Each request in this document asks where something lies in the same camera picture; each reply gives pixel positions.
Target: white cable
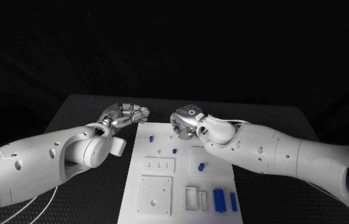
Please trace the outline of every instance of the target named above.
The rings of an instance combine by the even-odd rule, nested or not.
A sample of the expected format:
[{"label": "white cable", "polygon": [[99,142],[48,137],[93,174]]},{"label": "white cable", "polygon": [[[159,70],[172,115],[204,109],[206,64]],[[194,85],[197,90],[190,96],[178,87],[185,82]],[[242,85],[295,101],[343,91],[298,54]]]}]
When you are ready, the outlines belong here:
[{"label": "white cable", "polygon": [[209,117],[210,117],[213,120],[216,120],[216,121],[222,121],[222,122],[239,122],[239,123],[247,123],[247,124],[250,124],[249,122],[242,121],[242,120],[222,120],[222,119],[219,119],[219,118],[211,117],[211,115],[209,115]]},{"label": "white cable", "polygon": [[11,216],[11,217],[8,217],[0,224],[5,224],[7,222],[8,222],[8,220],[27,208],[27,206],[31,204],[31,202],[34,201],[34,199],[35,199],[37,197],[34,197],[31,200],[30,200],[30,202],[24,205],[24,207],[17,211],[17,213]]},{"label": "white cable", "polygon": [[[51,201],[51,199],[53,199],[53,197],[54,197],[54,194],[56,194],[56,189],[54,189],[53,195],[51,195],[51,197],[50,197],[48,203],[47,203],[46,207],[44,207],[44,209],[41,210],[41,213],[44,212],[46,208],[48,207],[48,204],[50,204],[50,201]],[[40,217],[41,213],[37,215],[37,217],[35,217],[34,220],[30,222],[30,224],[34,223],[34,221],[35,221],[35,219]]]}]

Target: blue block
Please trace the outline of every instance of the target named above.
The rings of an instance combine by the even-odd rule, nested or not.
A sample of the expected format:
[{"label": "blue block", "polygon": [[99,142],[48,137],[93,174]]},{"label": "blue block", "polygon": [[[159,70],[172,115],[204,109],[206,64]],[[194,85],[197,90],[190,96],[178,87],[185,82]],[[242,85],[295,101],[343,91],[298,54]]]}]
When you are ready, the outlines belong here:
[{"label": "blue block", "polygon": [[234,193],[230,193],[230,208],[232,208],[232,211],[237,211]]},{"label": "blue block", "polygon": [[200,163],[200,165],[198,165],[198,167],[197,167],[197,170],[198,170],[198,171],[201,171],[201,170],[203,170],[203,168],[204,168],[204,164],[203,164],[203,163]]},{"label": "blue block", "polygon": [[213,199],[214,199],[214,209],[216,212],[223,213],[226,211],[224,208],[224,200],[223,200],[223,191],[222,190],[213,190]]}]

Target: black table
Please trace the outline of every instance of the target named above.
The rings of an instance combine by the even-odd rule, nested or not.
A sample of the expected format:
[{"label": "black table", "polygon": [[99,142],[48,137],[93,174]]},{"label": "black table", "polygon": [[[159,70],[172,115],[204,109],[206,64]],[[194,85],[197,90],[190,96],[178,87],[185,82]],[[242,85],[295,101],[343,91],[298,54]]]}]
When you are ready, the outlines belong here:
[{"label": "black table", "polygon": [[[196,104],[222,119],[239,119],[282,133],[318,141],[305,117],[295,107],[113,96],[70,95],[47,126],[46,133],[83,126],[96,121],[102,110],[115,102],[134,103],[149,109],[149,122],[168,123],[171,112]],[[96,169],[76,175],[57,187],[51,203],[35,223],[116,223],[132,153],[136,124],[118,137],[126,140],[121,157],[109,154]],[[242,220],[249,223],[344,223],[349,208],[295,178],[260,175],[233,166]],[[50,199],[53,190],[37,197],[8,223],[30,223]],[[28,201],[0,208],[0,222]]]}]

